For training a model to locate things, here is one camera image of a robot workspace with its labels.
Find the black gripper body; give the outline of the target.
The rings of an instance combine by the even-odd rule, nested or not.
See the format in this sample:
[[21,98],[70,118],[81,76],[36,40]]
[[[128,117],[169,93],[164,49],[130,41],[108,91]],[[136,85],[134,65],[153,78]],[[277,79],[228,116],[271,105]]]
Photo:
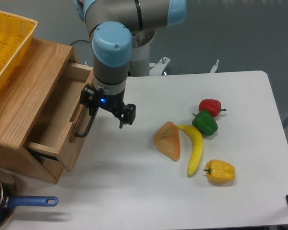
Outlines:
[[105,95],[95,91],[95,102],[98,107],[111,112],[116,118],[120,118],[123,112],[124,91],[116,95]]

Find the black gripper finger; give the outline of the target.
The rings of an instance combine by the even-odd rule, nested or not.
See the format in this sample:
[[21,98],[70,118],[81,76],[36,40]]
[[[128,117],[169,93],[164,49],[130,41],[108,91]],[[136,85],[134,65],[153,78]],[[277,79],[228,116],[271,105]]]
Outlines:
[[102,88],[96,89],[90,84],[86,84],[80,93],[80,104],[84,105],[90,115],[94,115],[100,107],[102,99]]
[[122,129],[124,125],[132,125],[136,117],[136,105],[122,104],[118,111],[118,119],[120,121],[119,128]]

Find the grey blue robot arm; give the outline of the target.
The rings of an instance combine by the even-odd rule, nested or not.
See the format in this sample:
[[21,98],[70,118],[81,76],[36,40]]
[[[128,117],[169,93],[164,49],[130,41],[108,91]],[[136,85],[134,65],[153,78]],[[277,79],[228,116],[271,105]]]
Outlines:
[[87,130],[102,108],[131,125],[136,106],[123,102],[132,39],[142,32],[182,23],[187,15],[184,0],[76,0],[77,13],[85,22],[93,51],[93,83],[81,91],[80,104],[91,116]]

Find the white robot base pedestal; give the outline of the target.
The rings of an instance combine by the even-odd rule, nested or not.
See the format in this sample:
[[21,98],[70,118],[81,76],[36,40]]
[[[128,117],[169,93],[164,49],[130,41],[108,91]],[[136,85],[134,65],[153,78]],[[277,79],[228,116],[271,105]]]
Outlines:
[[129,62],[129,72],[132,77],[149,76],[150,44],[156,35],[156,30],[146,30],[132,35],[132,57]]

